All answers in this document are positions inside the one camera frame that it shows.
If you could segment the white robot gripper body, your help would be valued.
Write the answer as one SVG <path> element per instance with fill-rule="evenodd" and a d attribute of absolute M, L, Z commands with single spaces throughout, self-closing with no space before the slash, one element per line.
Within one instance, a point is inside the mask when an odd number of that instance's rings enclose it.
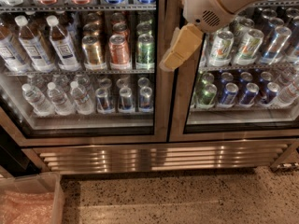
<path fill-rule="evenodd" d="M 241 10 L 264 0 L 191 0 L 183 8 L 184 19 L 205 33 L 229 24 Z"/>

